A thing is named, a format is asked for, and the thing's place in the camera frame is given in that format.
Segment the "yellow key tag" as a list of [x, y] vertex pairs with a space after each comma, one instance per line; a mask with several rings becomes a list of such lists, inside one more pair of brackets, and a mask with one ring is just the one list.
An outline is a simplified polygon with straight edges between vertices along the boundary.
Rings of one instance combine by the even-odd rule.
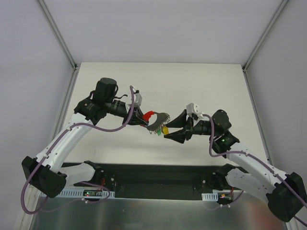
[[162, 128], [162, 133], [164, 134], [164, 135], [168, 135], [169, 134], [169, 130], [168, 130], [168, 127], [163, 127]]

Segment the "steel key holder red handle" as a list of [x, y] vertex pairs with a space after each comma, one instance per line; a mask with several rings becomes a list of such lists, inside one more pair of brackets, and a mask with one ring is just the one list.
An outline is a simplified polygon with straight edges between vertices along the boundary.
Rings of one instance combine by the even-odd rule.
[[164, 112], [159, 113], [155, 111], [149, 111], [145, 113], [142, 118], [144, 121], [149, 122], [153, 115], [156, 115], [156, 120], [151, 125], [147, 125], [146, 129], [150, 132], [150, 134], [157, 134], [157, 132], [170, 121], [170, 115]]

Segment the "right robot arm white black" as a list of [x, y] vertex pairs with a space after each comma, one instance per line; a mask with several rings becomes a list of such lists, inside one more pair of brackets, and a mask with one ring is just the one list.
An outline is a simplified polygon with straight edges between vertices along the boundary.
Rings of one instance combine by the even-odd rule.
[[209, 116], [198, 108], [186, 108], [166, 125], [168, 128], [178, 128], [178, 131], [164, 137], [184, 143], [194, 135], [208, 135], [209, 155], [213, 158], [224, 157], [239, 166], [236, 168], [228, 164], [218, 173], [216, 184], [219, 188], [231, 186], [253, 195], [283, 222], [296, 219], [297, 213], [307, 206], [302, 177], [295, 172], [286, 173], [254, 156], [231, 134], [231, 126], [224, 110], [217, 110], [213, 116]]

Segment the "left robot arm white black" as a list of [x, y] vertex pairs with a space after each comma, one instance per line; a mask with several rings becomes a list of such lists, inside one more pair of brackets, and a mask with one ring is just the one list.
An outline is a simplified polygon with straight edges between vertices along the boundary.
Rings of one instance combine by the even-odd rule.
[[71, 167], [63, 167], [63, 163], [78, 144], [78, 142], [107, 114], [123, 119], [122, 126], [147, 126], [148, 121], [143, 119], [140, 109], [142, 96], [138, 90], [130, 87], [131, 95], [126, 101], [116, 96], [118, 85], [114, 79], [101, 78], [95, 90], [80, 101], [71, 119], [52, 142], [34, 158], [25, 157], [22, 168], [30, 185], [54, 198], [67, 185], [87, 182], [90, 186], [102, 184], [102, 168], [91, 162]]

